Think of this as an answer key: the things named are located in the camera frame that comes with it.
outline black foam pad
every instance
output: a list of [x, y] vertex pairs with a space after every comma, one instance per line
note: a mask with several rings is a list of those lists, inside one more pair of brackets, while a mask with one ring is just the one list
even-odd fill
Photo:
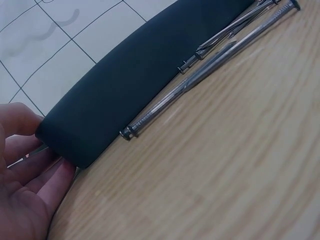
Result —
[[178, 0], [80, 79], [44, 118], [36, 136], [76, 166], [88, 167], [198, 46], [253, 2]]

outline metal bolt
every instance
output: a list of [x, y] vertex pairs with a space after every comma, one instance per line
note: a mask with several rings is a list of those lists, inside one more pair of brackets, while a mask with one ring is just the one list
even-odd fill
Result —
[[197, 71], [183, 80], [176, 86], [170, 93], [168, 93], [161, 101], [159, 101], [151, 110], [149, 110], [143, 117], [141, 117], [133, 125], [127, 126], [124, 130], [120, 131], [121, 136], [130, 141], [133, 137], [138, 137], [139, 131], [151, 123], [166, 107], [172, 104], [176, 99], [182, 96], [187, 91], [191, 90], [215, 70], [221, 67], [224, 63], [243, 50], [249, 43], [256, 39], [260, 34], [270, 28], [283, 16], [289, 13], [292, 9], [301, 10], [300, 5], [296, 0], [290, 0], [279, 11], [271, 16], [266, 22], [258, 26], [255, 30], [249, 33], [241, 41], [236, 43], [229, 50], [225, 51], [218, 58], [212, 57], [206, 61]]
[[250, 20], [253, 16], [256, 16], [257, 13], [260, 13], [262, 10], [271, 6], [272, 4], [278, 4], [280, 1], [281, 0], [268, 0], [263, 4], [257, 6], [255, 9], [251, 10], [246, 15], [242, 16], [241, 18], [239, 18], [238, 20], [236, 20], [235, 22], [231, 23], [226, 28], [218, 32], [216, 35], [214, 35], [212, 38], [207, 40], [205, 43], [201, 44], [197, 48], [197, 51], [208, 48], [210, 45], [214, 44], [217, 39], [220, 39], [222, 36], [226, 36], [238, 25]]

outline wood grain surface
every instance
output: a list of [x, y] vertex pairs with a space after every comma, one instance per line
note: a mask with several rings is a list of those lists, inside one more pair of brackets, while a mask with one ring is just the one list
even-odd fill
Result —
[[48, 239], [320, 240], [320, 1], [300, 4], [82, 171]]

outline white tile floor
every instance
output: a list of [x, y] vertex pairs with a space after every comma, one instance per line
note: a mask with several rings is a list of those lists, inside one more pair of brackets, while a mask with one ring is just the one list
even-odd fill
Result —
[[114, 47], [176, 0], [0, 0], [0, 104], [46, 115]]

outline metal screw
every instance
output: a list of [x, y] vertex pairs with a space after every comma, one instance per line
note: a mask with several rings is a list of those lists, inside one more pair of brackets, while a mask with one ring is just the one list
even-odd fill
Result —
[[271, 6], [272, 4], [278, 4], [280, 1], [281, 0], [268, 0], [268, 1], [264, 2], [263, 4], [257, 6], [255, 9], [251, 10], [246, 15], [242, 16], [241, 18], [239, 18], [238, 20], [236, 20], [235, 22], [231, 23], [226, 28], [224, 28], [223, 30], [218, 32], [216, 35], [214, 35], [212, 38], [207, 40], [205, 43], [201, 44], [198, 47], [197, 51], [208, 48], [210, 45], [214, 44], [217, 39], [220, 39], [222, 36], [226, 36], [227, 34], [230, 33], [230, 31], [232, 31], [238, 25], [250, 20], [253, 16], [256, 16], [258, 13], [260, 13], [265, 8]]
[[289, 13], [292, 9], [301, 10], [300, 5], [296, 0], [290, 0], [279, 11], [271, 16], [266, 22], [258, 26], [255, 30], [249, 33], [241, 41], [231, 47], [229, 50], [220, 55], [217, 59], [210, 58], [206, 61], [197, 71], [191, 76], [183, 80], [177, 87], [175, 87], [170, 93], [168, 93], [160, 102], [158, 102], [151, 110], [149, 110], [143, 117], [141, 117], [133, 125], [127, 126], [124, 130], [120, 131], [121, 136], [130, 141], [133, 137], [138, 137], [139, 131], [147, 126], [153, 119], [158, 116], [162, 110], [172, 104], [176, 99], [182, 96], [184, 93], [192, 89], [199, 84], [215, 70], [221, 67], [224, 63], [243, 50], [249, 43], [256, 39], [260, 34], [270, 28], [283, 16]]

